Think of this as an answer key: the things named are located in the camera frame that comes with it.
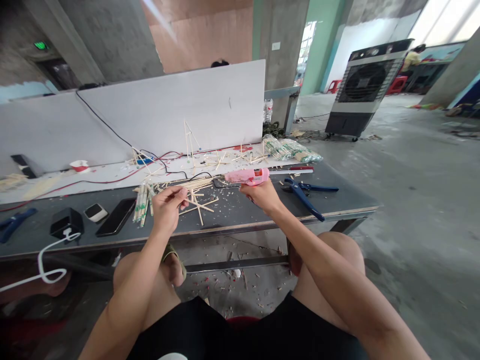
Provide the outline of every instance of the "pliers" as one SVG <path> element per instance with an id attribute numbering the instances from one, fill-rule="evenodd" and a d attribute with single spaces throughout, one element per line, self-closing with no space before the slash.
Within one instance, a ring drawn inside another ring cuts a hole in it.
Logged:
<path id="1" fill-rule="evenodd" d="M 0 237 L 0 243 L 5 244 L 10 239 L 14 231 L 17 230 L 20 225 L 22 225 L 24 220 L 36 212 L 36 208 L 30 208 L 23 213 L 17 212 L 7 220 L 0 222 L 0 231 L 4 230 Z"/>
<path id="2" fill-rule="evenodd" d="M 303 190 L 307 190 L 308 192 L 310 191 L 321 191 L 321 192 L 329 192 L 329 193 L 334 193 L 339 190 L 338 187 L 335 186 L 317 186 L 317 185 L 310 185 L 310 184 L 304 184 L 304 183 L 298 183 L 295 180 L 292 180 L 291 178 L 286 178 L 284 180 L 286 183 L 289 183 L 289 185 L 283 185 L 281 189 L 285 192 L 288 193 L 294 193 L 300 201 L 305 205 L 307 210 L 315 216 L 318 220 L 325 221 L 325 217 L 312 205 L 312 203 L 307 199 L 307 196 L 305 195 Z"/>

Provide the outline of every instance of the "white partition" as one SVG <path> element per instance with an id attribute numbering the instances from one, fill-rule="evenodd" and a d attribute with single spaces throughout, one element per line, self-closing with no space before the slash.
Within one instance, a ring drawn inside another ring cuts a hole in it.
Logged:
<path id="1" fill-rule="evenodd" d="M 195 70 L 80 92 L 137 149 L 185 152 L 184 120 L 202 150 L 261 141 L 265 60 Z M 37 172 L 75 160 L 118 163 L 132 150 L 74 92 L 0 105 L 0 176 L 18 172 L 25 155 Z"/>

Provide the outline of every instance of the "red chair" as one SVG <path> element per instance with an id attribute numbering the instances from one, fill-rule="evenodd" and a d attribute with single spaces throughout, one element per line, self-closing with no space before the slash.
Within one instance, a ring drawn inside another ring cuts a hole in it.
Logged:
<path id="1" fill-rule="evenodd" d="M 385 95 L 400 94 L 407 83 L 408 76 L 397 76 Z"/>
<path id="2" fill-rule="evenodd" d="M 342 82 L 342 80 L 333 80 L 330 84 L 330 87 L 326 91 L 326 93 L 328 94 L 329 92 L 331 92 L 332 94 L 335 94 L 337 92 L 338 87 L 339 87 L 341 82 Z"/>
<path id="3" fill-rule="evenodd" d="M 252 316 L 236 316 L 227 319 L 227 323 L 229 323 L 233 329 L 241 331 L 248 328 L 250 325 L 255 324 L 259 320 L 259 318 Z"/>

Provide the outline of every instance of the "black phone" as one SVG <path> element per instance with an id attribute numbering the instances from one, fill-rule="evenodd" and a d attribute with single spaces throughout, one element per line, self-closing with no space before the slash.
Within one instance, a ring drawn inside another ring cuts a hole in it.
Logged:
<path id="1" fill-rule="evenodd" d="M 118 234 L 135 208 L 136 197 L 123 199 L 95 233 L 97 238 Z"/>

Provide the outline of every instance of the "green exit sign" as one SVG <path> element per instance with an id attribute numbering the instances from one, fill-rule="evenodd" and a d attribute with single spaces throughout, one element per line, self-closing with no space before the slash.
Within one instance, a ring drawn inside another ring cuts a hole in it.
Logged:
<path id="1" fill-rule="evenodd" d="M 35 45 L 35 47 L 38 49 L 38 50 L 48 50 L 48 46 L 46 43 L 44 43 L 43 41 L 39 41 L 39 42 L 34 42 L 33 45 Z"/>

